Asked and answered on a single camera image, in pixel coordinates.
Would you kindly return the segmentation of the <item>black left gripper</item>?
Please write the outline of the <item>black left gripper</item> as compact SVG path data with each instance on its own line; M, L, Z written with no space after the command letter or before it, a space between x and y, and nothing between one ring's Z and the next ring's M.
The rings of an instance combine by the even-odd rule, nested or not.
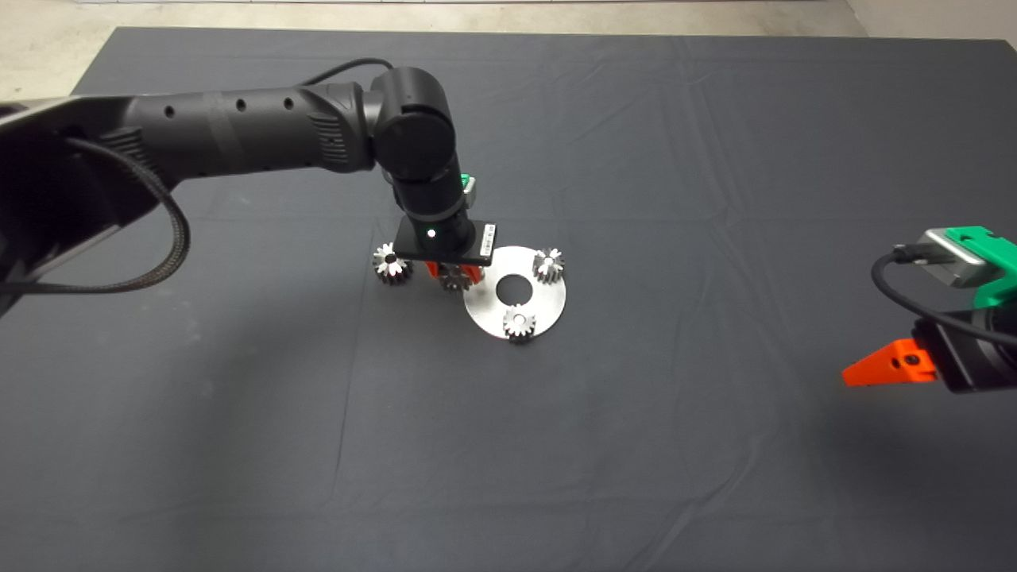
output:
M484 278L484 269L493 264L497 243L497 225L471 220L464 213L443 221L425 222L404 216L393 239L397 258L425 261L429 276L439 279L442 264L464 265L464 276L471 284Z

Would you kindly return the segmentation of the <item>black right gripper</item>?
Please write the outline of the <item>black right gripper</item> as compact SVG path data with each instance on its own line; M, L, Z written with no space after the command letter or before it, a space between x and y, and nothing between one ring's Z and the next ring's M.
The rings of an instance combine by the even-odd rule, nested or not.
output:
M938 378L952 393L1016 387L1016 351L958 330L916 319L915 339L898 339L847 366L849 387L915 385Z

